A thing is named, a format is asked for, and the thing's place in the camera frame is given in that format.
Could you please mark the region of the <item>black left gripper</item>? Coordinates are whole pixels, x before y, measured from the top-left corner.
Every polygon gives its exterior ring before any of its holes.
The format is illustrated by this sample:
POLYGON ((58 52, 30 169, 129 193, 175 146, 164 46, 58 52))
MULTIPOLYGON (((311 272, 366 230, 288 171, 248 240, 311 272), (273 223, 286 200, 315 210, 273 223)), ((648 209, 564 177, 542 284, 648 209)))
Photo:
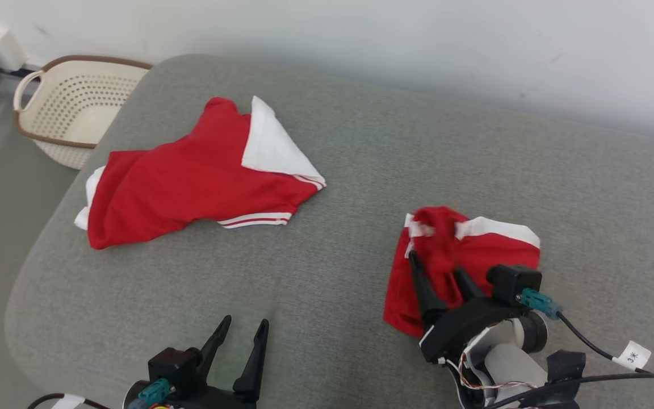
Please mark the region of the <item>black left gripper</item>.
MULTIPOLYGON (((218 348, 228 335, 232 317, 226 315, 200 349, 198 373, 207 380, 218 348)), ((165 382, 136 382, 125 394, 124 408, 256 408, 261 394, 270 323, 262 319, 253 339, 253 349, 233 393, 207 386, 186 398, 177 398, 175 388, 165 382)))

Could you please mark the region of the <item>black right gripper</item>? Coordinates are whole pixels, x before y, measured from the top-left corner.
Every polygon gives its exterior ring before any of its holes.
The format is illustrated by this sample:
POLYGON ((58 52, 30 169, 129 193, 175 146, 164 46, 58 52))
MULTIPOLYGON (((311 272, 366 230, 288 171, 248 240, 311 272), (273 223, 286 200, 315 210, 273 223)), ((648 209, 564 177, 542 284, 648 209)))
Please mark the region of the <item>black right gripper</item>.
POLYGON ((483 329, 505 319, 524 316, 524 306, 511 306, 504 301, 485 298, 485 293, 462 268, 454 267, 452 276, 462 298, 459 308, 447 311, 429 279, 424 263, 414 249, 408 252, 420 319, 426 328, 420 341, 420 351, 426 362, 436 364, 443 357, 454 360, 467 343, 483 329))

